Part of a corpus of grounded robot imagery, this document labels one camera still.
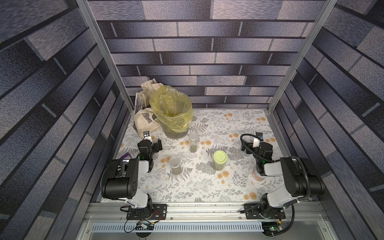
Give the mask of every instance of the white lid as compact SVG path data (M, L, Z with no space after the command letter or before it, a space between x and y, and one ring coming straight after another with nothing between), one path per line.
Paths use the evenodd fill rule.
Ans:
M191 141L195 141L199 138L199 135L197 134L197 132L190 132L189 133L189 140Z
M180 158L178 158L178 157L171 157L169 159L169 166L171 168L178 168L178 167L180 167Z

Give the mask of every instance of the mounting plate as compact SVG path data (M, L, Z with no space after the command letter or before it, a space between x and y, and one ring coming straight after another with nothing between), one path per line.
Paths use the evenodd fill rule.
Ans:
M127 220L140 220L140 216L135 216L134 215L134 211L132 211L132 208L129 208L128 209L128 213L127 213ZM150 218L148 218L147 220L165 220L167 216L167 205L166 204L153 204L153 214Z
M254 204L244 204L244 209L247 210L247 209L250 209L251 207L257 205L258 203L254 203ZM260 214L259 214L259 210L258 208L256 208L255 210L251 210L249 212L246 212L245 213L245 216L247 219L267 219L267 218L264 218L262 217ZM271 215L270 218L275 218L275 219L285 219L285 213L284 212L277 212L274 213L273 215Z

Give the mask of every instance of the yellow plastic bag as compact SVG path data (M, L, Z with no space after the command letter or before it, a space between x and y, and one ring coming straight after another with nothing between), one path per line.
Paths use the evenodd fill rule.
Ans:
M170 130L185 132L192 123L192 103L188 95L171 86L161 86L149 104L159 120Z

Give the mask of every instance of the enclosure wall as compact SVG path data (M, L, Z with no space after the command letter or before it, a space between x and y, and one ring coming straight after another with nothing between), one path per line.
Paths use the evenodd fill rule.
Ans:
M89 1L134 99L155 78L194 107L265 108L324 1Z
M75 0L0 16L0 238L74 239L127 105Z
M273 112L340 239L384 239L383 6L339 0Z

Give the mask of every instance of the jar with green lid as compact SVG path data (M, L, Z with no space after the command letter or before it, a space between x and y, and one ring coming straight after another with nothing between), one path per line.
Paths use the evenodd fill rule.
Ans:
M227 162L227 159L228 159L228 156L224 151L221 151L221 150L216 151L213 157L213 164L212 164L213 168L216 171L223 170L225 163Z

